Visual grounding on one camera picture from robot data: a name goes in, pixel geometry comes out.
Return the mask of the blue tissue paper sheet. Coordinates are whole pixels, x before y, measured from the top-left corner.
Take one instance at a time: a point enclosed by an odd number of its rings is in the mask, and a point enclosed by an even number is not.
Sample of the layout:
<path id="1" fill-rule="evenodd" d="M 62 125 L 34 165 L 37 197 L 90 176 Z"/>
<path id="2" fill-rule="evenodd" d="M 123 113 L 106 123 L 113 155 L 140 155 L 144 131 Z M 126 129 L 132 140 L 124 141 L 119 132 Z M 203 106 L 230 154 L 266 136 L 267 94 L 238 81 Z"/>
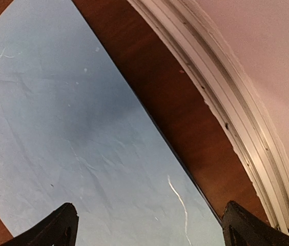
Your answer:
<path id="1" fill-rule="evenodd" d="M 0 16 L 0 219 L 65 202 L 77 245 L 223 245 L 222 228 L 71 1 Z"/>

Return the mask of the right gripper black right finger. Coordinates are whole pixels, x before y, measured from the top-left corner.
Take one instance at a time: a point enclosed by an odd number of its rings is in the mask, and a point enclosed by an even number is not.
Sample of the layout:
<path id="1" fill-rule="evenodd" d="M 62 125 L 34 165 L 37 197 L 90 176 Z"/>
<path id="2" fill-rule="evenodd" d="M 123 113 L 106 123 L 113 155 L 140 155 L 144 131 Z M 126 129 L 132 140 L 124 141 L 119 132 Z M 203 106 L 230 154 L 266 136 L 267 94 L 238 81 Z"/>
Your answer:
<path id="1" fill-rule="evenodd" d="M 225 245 L 289 245 L 289 236 L 268 226 L 235 201 L 222 217 Z"/>

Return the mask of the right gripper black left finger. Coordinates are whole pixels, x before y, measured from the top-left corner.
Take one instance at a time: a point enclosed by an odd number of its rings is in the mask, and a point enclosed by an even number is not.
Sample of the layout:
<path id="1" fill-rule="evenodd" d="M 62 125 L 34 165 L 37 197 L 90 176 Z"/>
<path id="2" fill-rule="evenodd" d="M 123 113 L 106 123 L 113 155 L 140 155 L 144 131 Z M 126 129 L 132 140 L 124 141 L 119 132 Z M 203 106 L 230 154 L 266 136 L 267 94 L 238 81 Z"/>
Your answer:
<path id="1" fill-rule="evenodd" d="M 72 203 L 64 203 L 38 224 L 3 245 L 75 245 L 78 215 Z"/>

